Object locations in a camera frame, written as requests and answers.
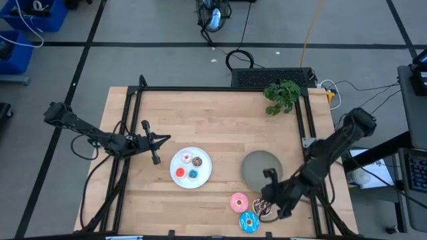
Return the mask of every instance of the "gray dish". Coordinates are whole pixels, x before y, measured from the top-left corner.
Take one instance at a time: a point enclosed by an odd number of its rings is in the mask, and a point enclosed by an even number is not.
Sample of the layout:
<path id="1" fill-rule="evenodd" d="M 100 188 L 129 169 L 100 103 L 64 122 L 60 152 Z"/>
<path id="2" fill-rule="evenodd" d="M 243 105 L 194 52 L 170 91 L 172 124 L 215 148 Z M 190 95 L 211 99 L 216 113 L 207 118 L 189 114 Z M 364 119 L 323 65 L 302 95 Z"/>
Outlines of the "gray dish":
<path id="1" fill-rule="evenodd" d="M 278 181 L 283 177 L 282 164 L 279 159 L 267 151 L 253 151 L 246 155 L 240 167 L 240 175 L 246 185 L 256 193 L 261 193 L 261 189 L 272 181 L 266 179 L 262 171 L 274 168 L 278 173 Z"/>

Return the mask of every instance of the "white paper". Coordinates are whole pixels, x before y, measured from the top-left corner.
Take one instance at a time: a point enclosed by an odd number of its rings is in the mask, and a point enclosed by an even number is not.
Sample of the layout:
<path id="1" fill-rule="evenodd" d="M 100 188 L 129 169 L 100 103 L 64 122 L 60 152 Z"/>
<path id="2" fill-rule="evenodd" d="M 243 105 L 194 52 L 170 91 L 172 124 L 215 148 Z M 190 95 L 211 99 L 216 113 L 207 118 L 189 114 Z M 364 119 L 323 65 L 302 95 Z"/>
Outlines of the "white paper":
<path id="1" fill-rule="evenodd" d="M 352 157 L 355 157 L 363 152 L 365 152 L 367 149 L 354 149 L 350 150 L 350 155 Z M 390 185 L 394 185 L 394 182 L 392 180 L 392 176 L 390 176 L 390 173 L 388 172 L 387 166 L 385 166 L 385 162 L 383 159 L 380 159 L 376 161 L 375 163 L 366 165 L 363 167 L 364 169 L 368 170 L 369 172 L 377 175 L 379 178 L 384 180 L 386 183 Z M 384 187 L 386 186 L 383 182 L 378 180 L 376 177 L 371 175 L 371 180 L 367 184 L 363 184 L 360 186 L 361 189 L 367 189 L 367 188 L 373 188 L 373 187 Z"/>

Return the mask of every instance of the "potted plant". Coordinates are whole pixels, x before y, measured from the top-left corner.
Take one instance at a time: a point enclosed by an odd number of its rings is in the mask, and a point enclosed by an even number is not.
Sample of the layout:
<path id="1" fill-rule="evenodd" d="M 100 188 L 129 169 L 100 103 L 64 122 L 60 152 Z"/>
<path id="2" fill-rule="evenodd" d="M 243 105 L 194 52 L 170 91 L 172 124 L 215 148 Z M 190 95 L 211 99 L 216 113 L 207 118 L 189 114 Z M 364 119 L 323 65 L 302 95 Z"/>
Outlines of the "potted plant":
<path id="1" fill-rule="evenodd" d="M 289 113 L 296 100 L 300 96 L 301 89 L 293 81 L 280 80 L 278 83 L 272 83 L 264 89 L 264 96 L 270 101 L 276 102 L 275 105 L 266 108 L 268 115 L 277 115 L 282 107 L 284 113 Z"/>

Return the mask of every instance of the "wooden table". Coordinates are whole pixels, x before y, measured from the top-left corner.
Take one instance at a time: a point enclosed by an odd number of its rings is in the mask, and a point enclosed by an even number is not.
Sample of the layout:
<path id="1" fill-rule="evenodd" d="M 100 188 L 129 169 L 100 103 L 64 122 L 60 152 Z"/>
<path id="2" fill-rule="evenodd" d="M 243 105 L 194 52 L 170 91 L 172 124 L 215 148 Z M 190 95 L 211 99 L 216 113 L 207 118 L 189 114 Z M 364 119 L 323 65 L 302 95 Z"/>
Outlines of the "wooden table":
<path id="1" fill-rule="evenodd" d="M 110 88 L 100 127 L 103 131 L 112 131 L 121 119 L 126 91 L 127 87 Z M 326 94 L 323 89 L 309 89 L 309 93 L 317 136 L 327 137 L 334 132 L 334 126 Z M 251 192 L 240 177 L 240 164 L 248 153 L 266 150 L 276 155 L 282 162 L 284 179 L 302 164 L 295 110 L 286 115 L 267 116 L 264 109 L 271 102 L 260 92 L 144 91 L 141 100 L 136 133 L 144 135 L 140 122 L 147 119 L 153 132 L 172 137 L 158 151 L 160 165 L 153 164 L 149 152 L 131 158 L 120 234 L 167 235 L 174 229 L 176 235 L 255 237 L 271 231 L 274 237 L 316 236 L 310 204 L 300 202 L 292 211 L 292 217 L 262 223 L 251 235 L 240 229 L 240 214 L 229 206 L 229 197 L 235 192 L 245 193 L 250 201 L 260 196 Z M 304 124 L 308 135 L 308 124 Z M 177 151 L 190 146 L 209 154 L 213 170 L 205 185 L 189 190 L 173 182 L 169 164 Z M 105 156 L 100 153 L 91 169 Z M 83 214 L 85 223 L 105 199 L 111 163 L 112 159 L 102 165 L 89 182 Z M 336 189 L 333 207 L 348 227 L 357 232 L 344 171 L 340 165 L 333 164 L 331 174 Z M 109 226 L 112 226 L 114 205 L 110 209 Z M 326 233 L 321 207 L 319 213 L 322 231 Z M 80 229 L 79 221 L 75 228 Z"/>

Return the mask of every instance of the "gray floor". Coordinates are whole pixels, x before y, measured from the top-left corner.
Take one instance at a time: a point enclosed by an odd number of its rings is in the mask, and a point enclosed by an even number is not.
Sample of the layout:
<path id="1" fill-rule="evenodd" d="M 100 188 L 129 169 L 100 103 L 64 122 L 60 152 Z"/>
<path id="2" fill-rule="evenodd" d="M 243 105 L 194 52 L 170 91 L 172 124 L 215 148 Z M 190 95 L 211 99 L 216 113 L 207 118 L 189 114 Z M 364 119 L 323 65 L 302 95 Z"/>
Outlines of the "gray floor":
<path id="1" fill-rule="evenodd" d="M 393 0 L 413 44 L 426 45 L 423 0 Z M 100 0 L 70 12 L 58 33 L 44 33 L 46 41 L 84 42 Z M 212 38 L 238 43 L 246 20 L 248 3 L 231 3 L 232 18 Z M 245 43 L 303 43 L 316 8 L 310 0 L 259 0 L 252 5 Z M 204 42 L 196 25 L 194 0 L 108 0 L 94 41 L 134 43 Z M 10 29 L 0 23 L 0 29 Z M 27 35 L 31 40 L 37 38 Z M 384 0 L 325 0 L 310 43 L 405 44 Z M 249 48 L 256 63 L 264 67 L 297 67 L 301 49 Z M 35 49 L 26 75 L 29 86 L 0 85 L 0 102 L 13 105 L 15 116 L 0 139 L 0 238 L 13 237 L 50 142 L 53 128 L 43 123 L 51 101 L 63 101 L 74 76 L 82 47 Z M 359 88 L 396 82 L 396 68 L 407 65 L 407 49 L 308 49 L 305 66 L 316 70 L 318 79 L 347 80 Z M 210 47 L 92 47 L 81 74 L 72 107 L 82 118 L 98 125 L 111 86 L 137 84 L 144 74 L 149 85 L 229 86 L 231 74 L 225 55 Z M 232 59 L 234 67 L 248 63 Z M 342 106 L 332 112 L 337 122 L 343 113 L 365 102 L 378 91 L 355 91 L 343 83 Z M 366 104 L 375 109 L 393 87 Z M 375 116 L 375 134 L 358 143 L 373 147 L 407 130 L 402 98 L 391 98 Z M 89 163 L 75 157 L 69 143 L 74 133 L 63 131 L 57 144 L 26 236 L 70 233 Z M 91 149 L 79 147 L 82 154 Z M 352 195 L 361 234 L 383 239 L 421 239 L 427 234 L 410 229 L 408 234 L 387 235 L 384 227 L 396 223 L 391 203 Z"/>

